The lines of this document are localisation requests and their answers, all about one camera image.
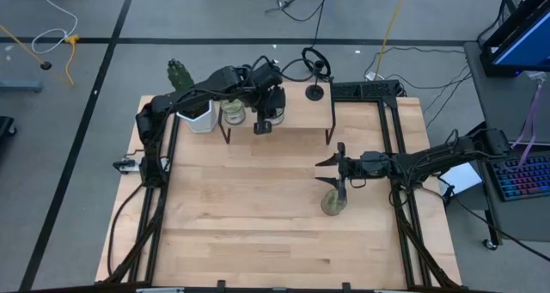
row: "desk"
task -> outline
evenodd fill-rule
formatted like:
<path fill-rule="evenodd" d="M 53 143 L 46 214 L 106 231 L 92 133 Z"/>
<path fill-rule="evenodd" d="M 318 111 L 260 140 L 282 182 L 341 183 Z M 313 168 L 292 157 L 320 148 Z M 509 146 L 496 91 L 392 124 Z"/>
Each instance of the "desk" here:
<path fill-rule="evenodd" d="M 150 99 L 143 97 L 140 107 Z M 419 100 L 400 98 L 398 104 L 407 150 L 428 148 Z M 218 127 L 198 135 L 181 122 L 153 285 L 212 287 L 223 279 L 228 287 L 336 289 L 349 282 L 353 289 L 405 289 L 388 180 L 369 180 L 363 189 L 348 185 L 349 201 L 340 215 L 321 211 L 331 187 L 314 177 L 334 174 L 336 167 L 315 168 L 315 163 L 331 156 L 340 141 L 353 157 L 384 150 L 377 105 L 337 102 L 335 112 L 335 139 L 328 146 L 322 129 L 274 128 L 264 136 L 236 131 L 227 145 Z M 128 150 L 139 148 L 134 128 Z M 113 213 L 139 182 L 137 174 L 121 177 Z M 438 190 L 433 179 L 425 186 Z M 135 241 L 143 196 L 139 193 L 117 222 L 114 265 Z M 426 247 L 460 283 L 441 199 L 422 191 L 416 198 Z M 410 248 L 420 284 L 418 256 Z M 138 280 L 148 252 L 146 246 Z M 107 276 L 106 262 L 107 241 L 97 279 Z"/>
<path fill-rule="evenodd" d="M 503 130 L 506 137 L 513 142 L 519 137 L 529 113 L 536 83 L 526 74 L 516 78 L 487 77 L 480 62 L 481 50 L 477 44 L 467 43 L 464 51 L 480 98 L 485 126 Z M 550 100 L 550 85 L 547 81 L 541 91 L 540 101 L 545 103 L 548 100 Z M 550 143 L 549 105 L 539 106 L 538 125 L 536 143 Z M 548 212 L 550 197 L 503 202 L 492 185 L 485 165 L 480 165 L 480 175 L 487 192 L 488 208 L 497 227 L 520 240 L 550 241 L 550 231 L 544 229 L 550 223 L 550 212 Z"/>

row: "purple cable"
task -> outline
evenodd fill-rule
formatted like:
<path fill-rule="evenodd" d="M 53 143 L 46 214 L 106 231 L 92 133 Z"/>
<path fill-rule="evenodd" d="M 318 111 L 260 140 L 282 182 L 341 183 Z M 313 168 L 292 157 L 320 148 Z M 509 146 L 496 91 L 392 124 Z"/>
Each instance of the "purple cable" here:
<path fill-rule="evenodd" d="M 539 97 L 542 90 L 542 83 L 539 83 L 536 87 L 535 97 L 533 98 L 533 101 L 531 101 L 531 108 L 529 109 L 529 115 L 525 119 L 525 124 L 523 125 L 523 130 L 520 136 L 517 138 L 517 140 L 512 144 L 512 149 L 516 147 L 525 136 L 527 129 L 531 128 L 531 139 L 529 140 L 529 143 L 527 144 L 527 147 L 523 151 L 522 159 L 520 160 L 519 164 L 517 165 L 518 168 L 522 167 L 525 163 L 525 159 L 527 158 L 527 155 L 529 154 L 529 151 L 531 150 L 531 147 L 533 147 L 533 143 L 535 143 L 536 139 L 536 115 L 537 110 L 539 106 Z"/>

